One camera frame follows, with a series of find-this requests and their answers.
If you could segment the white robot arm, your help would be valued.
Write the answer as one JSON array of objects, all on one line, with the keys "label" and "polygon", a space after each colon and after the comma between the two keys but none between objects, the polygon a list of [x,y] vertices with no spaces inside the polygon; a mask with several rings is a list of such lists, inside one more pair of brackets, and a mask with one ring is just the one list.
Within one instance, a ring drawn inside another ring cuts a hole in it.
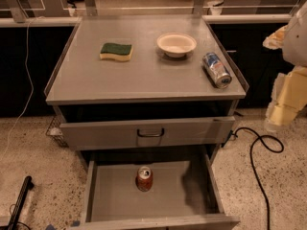
[{"label": "white robot arm", "polygon": [[266,129],[278,131],[307,105],[307,2],[286,26],[268,36],[263,45],[281,49],[284,60],[294,66],[290,73],[277,75],[266,112]]}]

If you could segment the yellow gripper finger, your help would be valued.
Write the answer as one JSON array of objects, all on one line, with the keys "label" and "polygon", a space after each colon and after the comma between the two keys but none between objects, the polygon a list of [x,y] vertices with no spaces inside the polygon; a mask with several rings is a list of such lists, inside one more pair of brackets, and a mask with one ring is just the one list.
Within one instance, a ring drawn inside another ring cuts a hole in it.
[{"label": "yellow gripper finger", "polygon": [[272,50],[281,49],[283,47],[286,29],[287,27],[283,26],[271,35],[267,36],[263,41],[263,46]]},{"label": "yellow gripper finger", "polygon": [[266,112],[265,127],[285,127],[307,105],[307,68],[296,66],[290,73],[279,73]]}]

